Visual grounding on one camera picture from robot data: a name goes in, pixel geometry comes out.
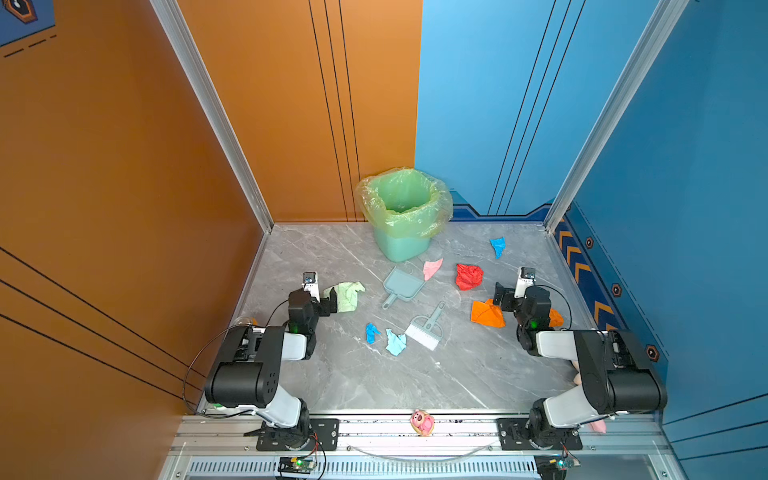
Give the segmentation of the small blue paper scrap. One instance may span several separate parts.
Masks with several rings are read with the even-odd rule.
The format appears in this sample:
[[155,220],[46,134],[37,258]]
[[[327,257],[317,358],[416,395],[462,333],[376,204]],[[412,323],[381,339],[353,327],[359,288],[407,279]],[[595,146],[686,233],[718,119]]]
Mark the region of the small blue paper scrap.
[[366,341],[368,344],[374,344],[377,337],[381,334],[378,328],[373,323],[368,323],[365,328]]

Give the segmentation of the teal plastic dustpan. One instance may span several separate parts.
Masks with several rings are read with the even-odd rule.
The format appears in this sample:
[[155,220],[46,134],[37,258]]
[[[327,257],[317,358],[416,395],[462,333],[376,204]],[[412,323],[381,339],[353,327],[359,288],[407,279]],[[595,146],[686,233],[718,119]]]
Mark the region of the teal plastic dustpan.
[[394,267],[383,282],[388,296],[382,304],[384,310],[389,309],[397,300],[411,301],[423,288],[426,281]]

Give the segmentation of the light cyan paper scrap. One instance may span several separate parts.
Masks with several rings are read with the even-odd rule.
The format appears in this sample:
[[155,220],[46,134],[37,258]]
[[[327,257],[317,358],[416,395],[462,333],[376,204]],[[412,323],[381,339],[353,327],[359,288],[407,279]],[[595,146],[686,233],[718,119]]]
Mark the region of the light cyan paper scrap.
[[397,334],[392,329],[387,329],[386,335],[386,350],[395,357],[399,356],[407,347],[407,336],[405,334]]

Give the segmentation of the teal hand brush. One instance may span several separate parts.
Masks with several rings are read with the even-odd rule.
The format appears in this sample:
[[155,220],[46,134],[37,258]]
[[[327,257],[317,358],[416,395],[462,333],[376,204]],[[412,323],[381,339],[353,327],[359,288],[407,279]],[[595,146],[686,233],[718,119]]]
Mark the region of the teal hand brush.
[[443,339],[443,330],[439,324],[439,319],[444,308],[445,303],[439,302],[429,316],[415,316],[406,328],[405,335],[428,350],[434,351]]

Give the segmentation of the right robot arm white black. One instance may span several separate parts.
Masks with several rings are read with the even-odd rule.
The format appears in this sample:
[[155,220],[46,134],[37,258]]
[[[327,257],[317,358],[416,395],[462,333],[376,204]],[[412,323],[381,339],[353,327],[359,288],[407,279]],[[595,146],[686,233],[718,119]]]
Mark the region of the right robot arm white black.
[[566,392],[536,400],[527,419],[499,419],[504,450],[578,449],[584,425],[666,407],[667,390],[632,332],[552,327],[550,292],[543,286],[519,290],[496,284],[493,304],[515,316],[517,340],[529,355],[567,360],[580,375]]

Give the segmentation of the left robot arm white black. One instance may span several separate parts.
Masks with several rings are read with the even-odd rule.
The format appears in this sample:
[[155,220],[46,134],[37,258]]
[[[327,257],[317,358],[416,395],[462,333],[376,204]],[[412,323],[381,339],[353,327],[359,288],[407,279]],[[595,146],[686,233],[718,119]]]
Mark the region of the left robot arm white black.
[[318,446],[307,403],[280,385],[280,372],[285,362],[310,359],[319,319],[338,312],[337,293],[331,289],[316,298],[299,289],[289,294],[287,305],[288,320],[283,324],[230,328],[204,388],[208,403],[262,420],[261,427],[245,434],[258,439],[259,450]]

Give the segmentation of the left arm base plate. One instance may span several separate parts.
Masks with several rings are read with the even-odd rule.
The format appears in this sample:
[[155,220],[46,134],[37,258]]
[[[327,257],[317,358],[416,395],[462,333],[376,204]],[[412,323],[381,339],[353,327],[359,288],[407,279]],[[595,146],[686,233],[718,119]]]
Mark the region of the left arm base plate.
[[335,451],[339,440],[340,421],[337,418],[310,418],[301,420],[296,427],[265,426],[260,433],[256,449],[262,452],[309,452],[319,442],[318,449]]

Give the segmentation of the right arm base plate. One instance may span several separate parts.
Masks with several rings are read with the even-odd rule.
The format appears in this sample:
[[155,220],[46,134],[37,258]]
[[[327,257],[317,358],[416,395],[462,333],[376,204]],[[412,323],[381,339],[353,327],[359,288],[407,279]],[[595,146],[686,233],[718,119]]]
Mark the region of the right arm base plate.
[[546,422],[536,427],[524,418],[499,418],[496,427],[504,451],[583,449],[579,431],[575,428],[555,428]]

